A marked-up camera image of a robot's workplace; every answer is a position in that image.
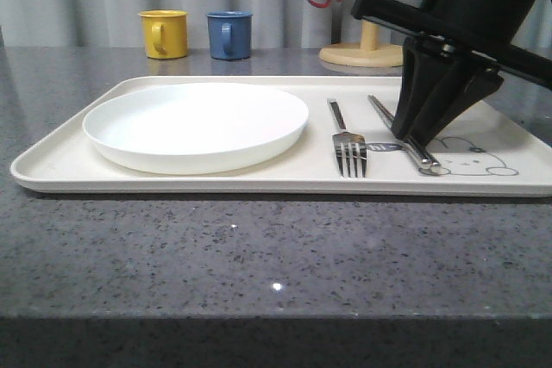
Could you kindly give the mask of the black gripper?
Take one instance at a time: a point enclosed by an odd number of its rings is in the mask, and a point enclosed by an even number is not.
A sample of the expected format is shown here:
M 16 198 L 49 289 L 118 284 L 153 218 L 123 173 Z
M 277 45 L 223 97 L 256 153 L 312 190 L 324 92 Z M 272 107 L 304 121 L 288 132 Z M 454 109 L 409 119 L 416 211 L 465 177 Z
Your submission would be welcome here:
M 511 43 L 535 1 L 423 0 L 416 8 L 396 0 L 355 0 L 351 14 L 405 34 L 440 37 L 481 62 L 535 84 L 550 84 L 550 61 Z M 392 133 L 425 147 L 503 82 L 496 69 L 464 64 L 462 56 L 443 53 L 434 41 L 407 38 Z

